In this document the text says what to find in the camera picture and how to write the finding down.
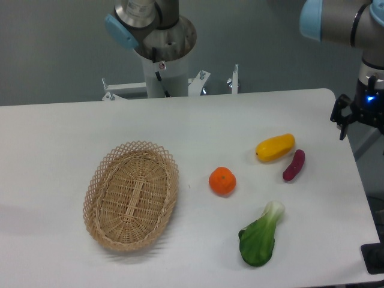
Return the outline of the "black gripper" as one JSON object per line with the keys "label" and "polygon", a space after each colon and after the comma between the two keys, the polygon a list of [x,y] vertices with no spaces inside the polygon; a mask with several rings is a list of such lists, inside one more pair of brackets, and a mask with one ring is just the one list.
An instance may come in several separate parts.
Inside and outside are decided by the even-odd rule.
{"label": "black gripper", "polygon": [[349,106],[352,122],[374,127],[383,134],[383,80],[378,75],[369,76],[367,84],[360,80],[357,82],[353,102],[346,94],[341,94],[335,100],[330,121],[336,123],[339,128],[340,140],[344,140],[347,136],[350,115],[343,116],[343,110]]}

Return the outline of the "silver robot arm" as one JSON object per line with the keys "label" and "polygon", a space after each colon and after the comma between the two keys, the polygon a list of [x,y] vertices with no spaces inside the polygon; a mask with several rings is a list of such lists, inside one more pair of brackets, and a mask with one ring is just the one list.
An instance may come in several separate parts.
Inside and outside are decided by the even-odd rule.
{"label": "silver robot arm", "polygon": [[[192,51],[197,35],[180,15],[178,1],[117,1],[104,24],[119,45],[143,60],[148,97],[188,94],[187,77],[176,68]],[[339,96],[331,113],[340,136],[345,137],[354,122],[383,131],[383,2],[307,1],[299,30],[316,41],[363,51],[354,98]]]}

